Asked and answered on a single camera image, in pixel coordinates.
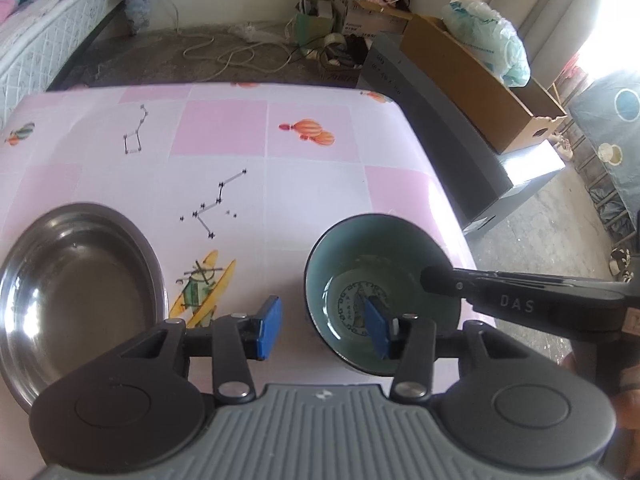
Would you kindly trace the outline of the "person's right hand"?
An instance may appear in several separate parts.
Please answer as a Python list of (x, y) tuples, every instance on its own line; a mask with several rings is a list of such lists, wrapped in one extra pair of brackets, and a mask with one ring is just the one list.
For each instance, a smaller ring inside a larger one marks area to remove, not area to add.
[(612, 396), (611, 403), (618, 428), (638, 431), (640, 429), (640, 389), (633, 385)]

